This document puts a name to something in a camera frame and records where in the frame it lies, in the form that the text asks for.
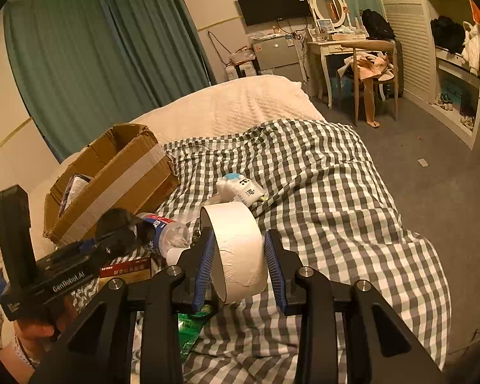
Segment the person left hand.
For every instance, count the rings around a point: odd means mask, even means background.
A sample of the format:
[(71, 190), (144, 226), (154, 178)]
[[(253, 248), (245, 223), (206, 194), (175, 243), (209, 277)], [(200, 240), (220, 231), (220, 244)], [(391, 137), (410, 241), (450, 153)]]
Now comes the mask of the person left hand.
[(23, 344), (36, 343), (40, 339), (52, 337), (56, 331), (63, 332), (76, 319), (77, 314), (73, 304), (65, 300), (64, 308), (55, 321), (21, 319), (13, 323), (14, 331)]

